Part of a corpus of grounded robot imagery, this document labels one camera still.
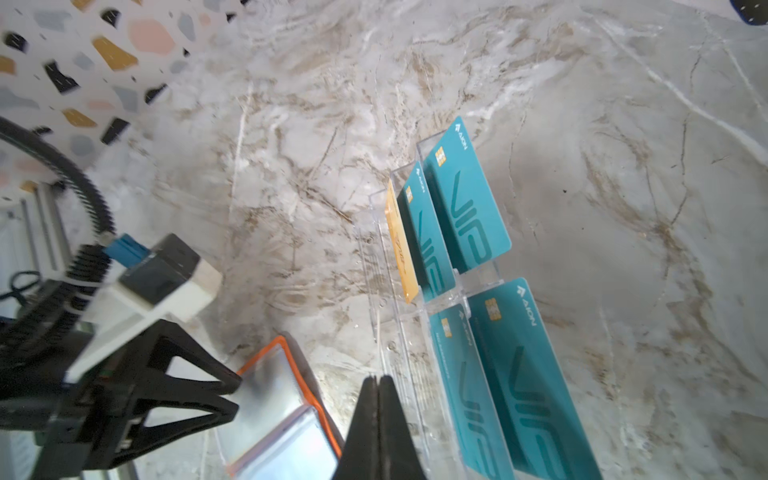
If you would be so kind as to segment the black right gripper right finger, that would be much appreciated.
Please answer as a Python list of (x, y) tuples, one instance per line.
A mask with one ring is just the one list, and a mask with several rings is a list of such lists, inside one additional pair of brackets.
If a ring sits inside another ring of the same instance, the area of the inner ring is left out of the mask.
[(379, 471), (385, 480), (426, 480), (391, 376), (379, 380)]

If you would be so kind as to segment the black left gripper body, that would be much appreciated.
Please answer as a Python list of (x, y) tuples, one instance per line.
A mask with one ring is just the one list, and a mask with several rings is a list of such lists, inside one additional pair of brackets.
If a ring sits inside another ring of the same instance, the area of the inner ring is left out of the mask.
[(1, 363), (1, 427), (40, 436), (34, 479), (61, 479), (106, 470), (156, 448), (149, 415), (156, 406), (156, 330), (150, 328), (68, 382), (66, 370), (92, 335), (69, 333), (30, 360)]

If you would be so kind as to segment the orange card holder wallet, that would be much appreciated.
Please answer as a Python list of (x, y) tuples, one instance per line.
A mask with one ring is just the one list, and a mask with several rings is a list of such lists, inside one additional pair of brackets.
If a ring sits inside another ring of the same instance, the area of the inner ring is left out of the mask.
[(238, 375), (241, 385), (228, 397), (238, 411), (215, 429), (229, 477), (330, 479), (341, 448), (285, 337), (272, 340)]

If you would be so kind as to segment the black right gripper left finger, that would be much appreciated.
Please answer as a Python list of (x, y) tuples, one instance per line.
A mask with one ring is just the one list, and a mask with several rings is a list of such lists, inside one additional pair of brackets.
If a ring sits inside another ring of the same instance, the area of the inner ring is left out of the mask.
[(379, 479), (378, 441), (378, 384), (375, 377), (367, 377), (362, 383), (346, 443), (332, 479)]

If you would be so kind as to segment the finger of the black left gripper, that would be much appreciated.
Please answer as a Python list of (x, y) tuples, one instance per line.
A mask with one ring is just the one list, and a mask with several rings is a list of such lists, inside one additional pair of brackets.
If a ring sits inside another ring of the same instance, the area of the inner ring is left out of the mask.
[(234, 408), (241, 378), (179, 324), (159, 320), (124, 348), (114, 379), (150, 408)]
[[(155, 409), (191, 410), (202, 415), (165, 424), (147, 426), (148, 415)], [(218, 395), (204, 395), (203, 400), (135, 401), (121, 415), (107, 415), (89, 454), (90, 470), (109, 470), (138, 459), (187, 436), (231, 422), (239, 406)]]

